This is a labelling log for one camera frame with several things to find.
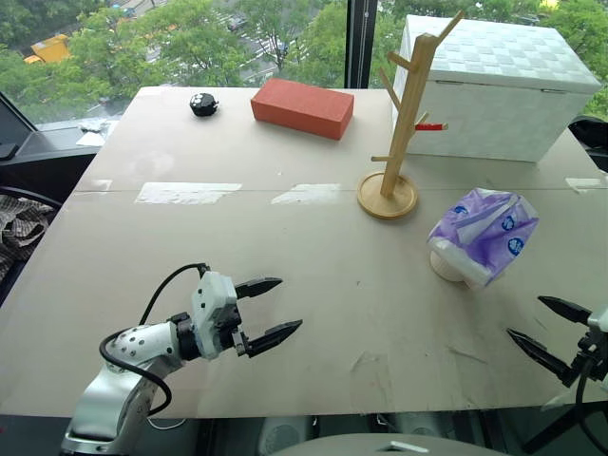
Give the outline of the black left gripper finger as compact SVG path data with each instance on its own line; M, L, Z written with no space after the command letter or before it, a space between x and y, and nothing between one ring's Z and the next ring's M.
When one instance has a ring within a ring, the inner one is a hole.
M237 299L263 295L282 282L278 277L263 277L240 283L235 287Z
M267 330L262 336L248 340L246 354L253 358L281 344L303 323L302 319L279 324Z

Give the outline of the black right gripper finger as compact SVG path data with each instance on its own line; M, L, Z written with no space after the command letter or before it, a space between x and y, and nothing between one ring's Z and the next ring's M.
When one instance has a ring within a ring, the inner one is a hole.
M506 332L528 357L555 374L566 387L572 386L578 375L569 365L548 352L543 344L528 335L513 329L507 329Z
M590 310L574 302L549 295L539 295L538 300L555 314L571 322L588 325L589 317L592 314Z

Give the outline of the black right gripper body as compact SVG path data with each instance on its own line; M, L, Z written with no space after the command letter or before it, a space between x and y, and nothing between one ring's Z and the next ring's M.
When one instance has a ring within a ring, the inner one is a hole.
M575 377L588 370L589 378L602 382L607 375L607 333L587 331L579 340L578 348L572 364Z

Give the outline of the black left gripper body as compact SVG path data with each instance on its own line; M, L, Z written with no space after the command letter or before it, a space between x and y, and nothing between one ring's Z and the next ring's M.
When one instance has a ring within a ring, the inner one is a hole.
M236 301L224 304L215 317L215 345L219 352L235 349L238 356L248 351L246 336L241 330L241 316Z

